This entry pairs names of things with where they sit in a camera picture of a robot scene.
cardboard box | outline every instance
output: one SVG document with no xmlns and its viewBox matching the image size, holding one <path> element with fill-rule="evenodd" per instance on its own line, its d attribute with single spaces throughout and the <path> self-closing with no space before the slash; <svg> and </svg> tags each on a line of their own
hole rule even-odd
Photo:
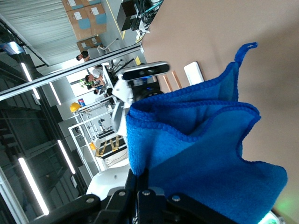
<svg viewBox="0 0 299 224">
<path fill-rule="evenodd" d="M 91 24 L 92 35 L 98 35 L 106 32 L 107 18 L 101 4 L 84 7 Z"/>
<path fill-rule="evenodd" d="M 68 11 L 66 13 L 77 40 L 87 39 L 92 36 L 91 24 L 84 8 Z"/>
<path fill-rule="evenodd" d="M 66 10 L 66 12 L 84 7 L 81 0 L 61 0 L 61 1 L 62 4 L 64 5 L 64 9 Z"/>
<path fill-rule="evenodd" d="M 88 50 L 93 47 L 97 47 L 99 45 L 102 45 L 102 41 L 98 36 L 91 37 L 86 40 L 77 42 L 77 46 L 80 52 L 82 52 L 83 50 Z"/>
<path fill-rule="evenodd" d="M 84 7 L 101 3 L 101 0 L 81 0 Z"/>
</svg>

fluorescent light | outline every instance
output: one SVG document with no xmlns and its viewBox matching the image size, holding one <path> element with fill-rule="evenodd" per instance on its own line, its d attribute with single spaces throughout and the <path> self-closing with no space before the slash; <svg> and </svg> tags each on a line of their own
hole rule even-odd
<svg viewBox="0 0 299 224">
<path fill-rule="evenodd" d="M 64 154 L 65 160 L 66 160 L 67 164 L 69 165 L 69 167 L 70 167 L 70 169 L 71 169 L 71 172 L 72 172 L 73 174 L 75 174 L 76 171 L 75 171 L 75 169 L 74 169 L 74 167 L 73 167 L 73 165 L 72 165 L 72 163 L 71 163 L 71 160 L 70 160 L 69 156 L 68 156 L 67 153 L 66 153 L 66 150 L 65 150 L 65 148 L 64 148 L 64 146 L 63 146 L 61 140 L 58 140 L 57 142 L 58 142 L 58 144 L 59 144 L 59 146 L 60 146 L 60 148 L 61 148 L 62 153 Z"/>
<path fill-rule="evenodd" d="M 36 88 L 32 88 L 32 90 L 33 90 L 34 95 L 36 96 L 36 98 L 40 99 L 40 96 L 38 95 Z"/>
<path fill-rule="evenodd" d="M 30 172 L 30 170 L 29 170 L 29 168 L 28 168 L 28 166 L 27 166 L 24 158 L 19 158 L 19 163 L 20 163 L 20 165 L 21 165 L 21 167 L 23 169 L 23 172 L 24 172 L 24 174 L 25 174 L 25 176 L 26 176 L 26 178 L 27 178 L 27 180 L 28 180 L 28 182 L 30 184 L 30 187 L 31 187 L 31 189 L 32 189 L 32 191 L 33 191 L 33 193 L 34 193 L 34 195 L 35 195 L 35 197 L 37 199 L 37 202 L 39 203 L 39 206 L 41 207 L 44 215 L 45 216 L 48 215 L 49 214 L 49 210 L 48 210 L 48 208 L 46 206 L 45 201 L 43 200 L 43 197 L 42 197 L 42 195 L 41 195 L 41 193 L 40 193 L 40 191 L 39 191 L 39 189 L 38 189 L 38 187 L 37 187 L 37 185 L 36 185 L 36 183 L 35 183 L 35 181 L 33 179 L 33 176 L 31 174 L 31 172 Z"/>
<path fill-rule="evenodd" d="M 27 77 L 28 81 L 32 82 L 32 78 L 31 78 L 31 76 L 30 76 L 30 74 L 29 74 L 29 72 L 28 72 L 28 70 L 27 70 L 26 65 L 22 62 L 22 63 L 21 63 L 21 66 L 22 66 L 22 68 L 23 68 L 23 70 L 24 70 L 24 72 L 25 72 L 25 74 L 26 74 L 26 77 Z"/>
<path fill-rule="evenodd" d="M 53 91 L 53 93 L 54 93 L 54 96 L 56 97 L 56 100 L 57 100 L 58 104 L 61 105 L 61 102 L 60 102 L 60 100 L 59 100 L 59 98 L 58 98 L 58 95 L 57 95 L 57 93 L 56 93 L 56 91 L 55 91 L 55 89 L 54 89 L 53 84 L 52 84 L 52 83 L 49 83 L 49 84 L 50 84 L 51 89 L 52 89 L 52 91 Z"/>
</svg>

camera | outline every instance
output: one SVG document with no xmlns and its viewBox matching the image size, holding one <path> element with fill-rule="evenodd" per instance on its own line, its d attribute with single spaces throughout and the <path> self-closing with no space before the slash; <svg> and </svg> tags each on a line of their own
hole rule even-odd
<svg viewBox="0 0 299 224">
<path fill-rule="evenodd" d="M 154 62 L 129 67 L 119 71 L 118 81 L 112 94 L 120 101 L 112 114 L 112 127 L 119 135 L 127 135 L 126 114 L 132 103 L 154 95 L 162 94 L 156 76 L 165 74 L 170 66 L 167 62 Z"/>
</svg>

metal beam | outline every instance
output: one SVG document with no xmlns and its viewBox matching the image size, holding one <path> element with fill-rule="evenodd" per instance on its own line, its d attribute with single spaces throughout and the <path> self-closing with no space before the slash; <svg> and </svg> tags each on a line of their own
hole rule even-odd
<svg viewBox="0 0 299 224">
<path fill-rule="evenodd" d="M 141 43 L 137 43 L 132 46 L 125 47 L 125 48 L 107 53 L 101 57 L 97 57 L 88 62 L 76 65 L 74 67 L 71 67 L 71 68 L 68 68 L 65 70 L 54 72 L 52 74 L 37 78 L 37 79 L 33 80 L 32 82 L 24 83 L 24 84 L 18 85 L 16 87 L 10 88 L 8 90 L 1 91 L 0 92 L 0 101 L 10 98 L 10 97 L 13 97 L 13 96 L 16 96 L 16 95 L 19 95 L 21 93 L 27 92 L 33 88 L 37 88 L 37 87 L 46 85 L 50 82 L 54 82 L 63 77 L 71 75 L 73 73 L 82 71 L 84 69 L 88 69 L 90 67 L 93 67 L 95 65 L 99 65 L 99 64 L 102 64 L 102 63 L 105 63 L 108 61 L 112 61 L 118 57 L 130 54 L 130 53 L 133 53 L 133 52 L 139 51 L 139 50 L 143 50 Z"/>
</svg>

blue microfiber towel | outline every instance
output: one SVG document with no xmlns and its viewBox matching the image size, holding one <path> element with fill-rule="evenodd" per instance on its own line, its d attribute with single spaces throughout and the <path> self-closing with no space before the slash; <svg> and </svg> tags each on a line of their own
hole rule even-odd
<svg viewBox="0 0 299 224">
<path fill-rule="evenodd" d="M 129 161 L 149 169 L 165 196 L 185 193 L 240 224 L 257 224 L 286 185 L 284 168 L 242 159 L 242 140 L 260 119 L 238 102 L 243 45 L 217 78 L 132 104 L 127 114 Z"/>
</svg>

